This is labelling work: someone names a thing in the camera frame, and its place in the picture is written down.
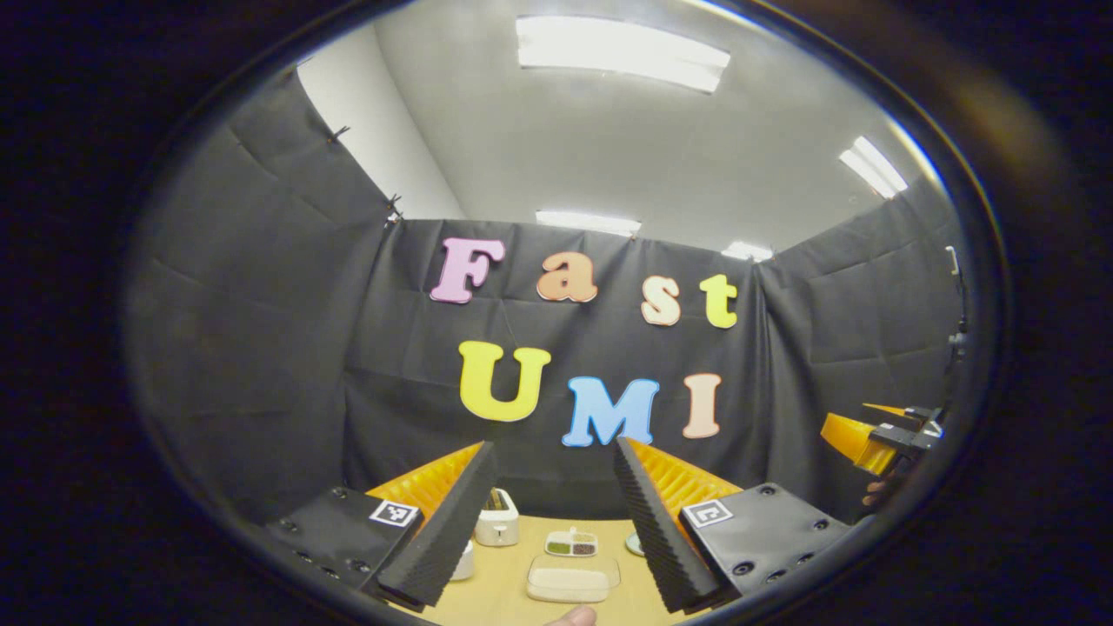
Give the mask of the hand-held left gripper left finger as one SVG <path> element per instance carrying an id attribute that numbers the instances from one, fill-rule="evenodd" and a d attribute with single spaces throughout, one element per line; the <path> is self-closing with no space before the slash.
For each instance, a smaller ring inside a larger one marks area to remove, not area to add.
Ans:
<path id="1" fill-rule="evenodd" d="M 265 524 L 294 563 L 406 609 L 437 605 L 496 486 L 494 443 L 442 456 L 361 492 L 333 487 Z"/>

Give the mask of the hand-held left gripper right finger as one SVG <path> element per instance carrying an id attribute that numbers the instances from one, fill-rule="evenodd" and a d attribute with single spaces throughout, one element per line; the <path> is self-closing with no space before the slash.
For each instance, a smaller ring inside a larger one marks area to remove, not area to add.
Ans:
<path id="1" fill-rule="evenodd" d="M 629 437 L 615 440 L 615 479 L 671 613 L 762 601 L 851 537 L 782 486 L 739 488 Z"/>

